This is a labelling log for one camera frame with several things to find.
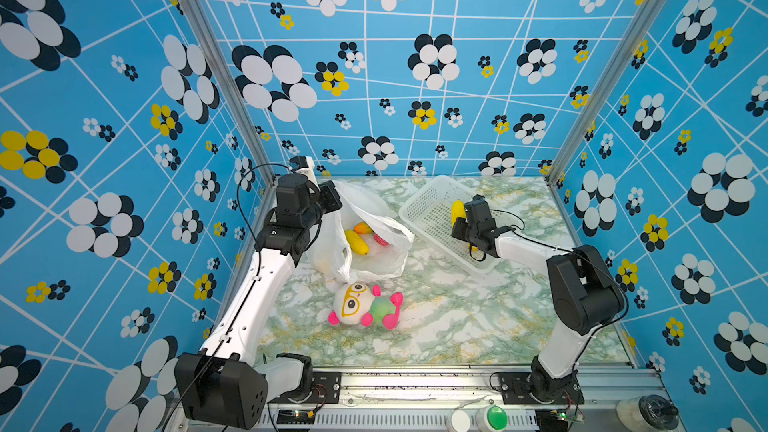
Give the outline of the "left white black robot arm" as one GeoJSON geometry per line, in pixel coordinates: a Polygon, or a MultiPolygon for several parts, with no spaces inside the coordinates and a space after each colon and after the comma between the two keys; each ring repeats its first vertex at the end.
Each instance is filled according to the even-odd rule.
{"type": "Polygon", "coordinates": [[[276,205],[255,237],[255,252],[222,320],[196,353],[179,356],[174,377],[181,413],[224,428],[251,429],[266,405],[312,392],[310,357],[284,353],[258,364],[256,348],[277,298],[311,247],[322,219],[342,207],[331,181],[290,173],[279,177],[276,205]]]}

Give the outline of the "pink red fruit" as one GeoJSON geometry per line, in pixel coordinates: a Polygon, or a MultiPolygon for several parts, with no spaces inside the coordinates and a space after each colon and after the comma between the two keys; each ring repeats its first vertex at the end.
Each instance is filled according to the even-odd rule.
{"type": "Polygon", "coordinates": [[[377,233],[373,233],[374,240],[381,246],[386,247],[389,243],[377,233]]]}

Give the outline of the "yellow banana fruit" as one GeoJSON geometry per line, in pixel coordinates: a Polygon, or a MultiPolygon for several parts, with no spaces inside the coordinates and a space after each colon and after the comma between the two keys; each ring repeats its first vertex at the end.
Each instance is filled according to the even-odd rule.
{"type": "Polygon", "coordinates": [[[459,219],[466,219],[464,203],[456,200],[451,205],[451,225],[455,225],[459,219]]]}
{"type": "Polygon", "coordinates": [[[370,253],[369,245],[354,230],[346,230],[345,238],[352,252],[360,256],[367,256],[370,253]]]}

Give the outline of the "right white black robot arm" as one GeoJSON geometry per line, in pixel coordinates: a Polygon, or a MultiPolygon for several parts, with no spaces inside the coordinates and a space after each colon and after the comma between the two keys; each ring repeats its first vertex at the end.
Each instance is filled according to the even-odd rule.
{"type": "Polygon", "coordinates": [[[458,203],[451,235],[493,257],[522,264],[548,276],[557,321],[542,351],[531,362],[529,393],[542,403],[554,401],[576,382],[577,366],[593,336],[618,320],[627,306],[625,293],[610,276],[598,250],[590,245],[566,249],[500,226],[484,197],[458,203]]]}

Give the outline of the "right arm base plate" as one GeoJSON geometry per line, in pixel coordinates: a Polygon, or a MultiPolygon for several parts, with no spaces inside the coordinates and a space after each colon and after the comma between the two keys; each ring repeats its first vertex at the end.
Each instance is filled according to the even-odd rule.
{"type": "Polygon", "coordinates": [[[532,395],[529,374],[526,372],[495,372],[489,383],[501,396],[505,405],[549,405],[565,407],[585,403],[580,384],[570,383],[558,397],[537,399],[532,395]]]}

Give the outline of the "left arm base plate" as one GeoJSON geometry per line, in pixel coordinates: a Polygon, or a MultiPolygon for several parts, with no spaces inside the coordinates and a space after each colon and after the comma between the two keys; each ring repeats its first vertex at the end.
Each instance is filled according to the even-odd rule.
{"type": "Polygon", "coordinates": [[[340,372],[314,371],[308,391],[296,393],[289,397],[288,401],[296,404],[337,404],[340,398],[341,381],[340,372]]]}

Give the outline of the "orange green mango fruit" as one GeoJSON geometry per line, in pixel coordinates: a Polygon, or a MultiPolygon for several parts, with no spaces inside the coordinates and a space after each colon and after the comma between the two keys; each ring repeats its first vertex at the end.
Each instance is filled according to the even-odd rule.
{"type": "Polygon", "coordinates": [[[353,227],[353,231],[358,235],[372,234],[372,228],[365,222],[360,222],[353,227]]]}

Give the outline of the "translucent white plastic bag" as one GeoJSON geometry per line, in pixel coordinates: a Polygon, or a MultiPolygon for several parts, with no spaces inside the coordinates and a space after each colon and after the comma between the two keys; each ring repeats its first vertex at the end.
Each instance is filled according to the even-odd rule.
{"type": "Polygon", "coordinates": [[[323,217],[319,238],[308,251],[309,264],[344,283],[400,277],[414,234],[372,189],[345,181],[334,185],[342,207],[323,217]]]}

